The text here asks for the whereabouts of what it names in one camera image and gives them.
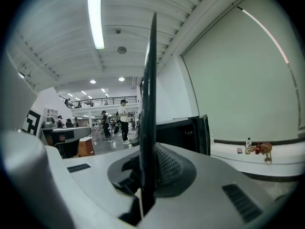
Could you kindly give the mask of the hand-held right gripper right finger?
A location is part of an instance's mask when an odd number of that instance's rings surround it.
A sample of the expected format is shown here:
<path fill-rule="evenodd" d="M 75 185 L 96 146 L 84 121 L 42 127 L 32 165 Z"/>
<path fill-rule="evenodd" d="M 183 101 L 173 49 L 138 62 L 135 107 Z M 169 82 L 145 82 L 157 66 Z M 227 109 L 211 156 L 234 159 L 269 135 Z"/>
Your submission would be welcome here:
<path fill-rule="evenodd" d="M 153 14 L 147 57 L 146 212 L 154 205 L 156 143 L 157 13 Z"/>

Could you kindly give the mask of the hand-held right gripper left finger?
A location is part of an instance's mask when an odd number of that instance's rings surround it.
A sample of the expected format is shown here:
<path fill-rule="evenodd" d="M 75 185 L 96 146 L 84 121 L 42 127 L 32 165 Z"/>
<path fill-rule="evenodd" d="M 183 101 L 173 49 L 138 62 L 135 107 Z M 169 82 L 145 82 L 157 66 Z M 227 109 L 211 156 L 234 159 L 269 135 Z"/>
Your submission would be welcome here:
<path fill-rule="evenodd" d="M 146 50 L 145 70 L 143 77 L 143 96 L 142 96 L 142 112 L 141 112 L 141 130 L 140 130 L 140 167 L 142 172 L 141 178 L 141 194 L 142 194 L 142 211 L 146 215 L 146 141 L 147 141 L 147 57 L 149 51 L 149 42 Z"/>

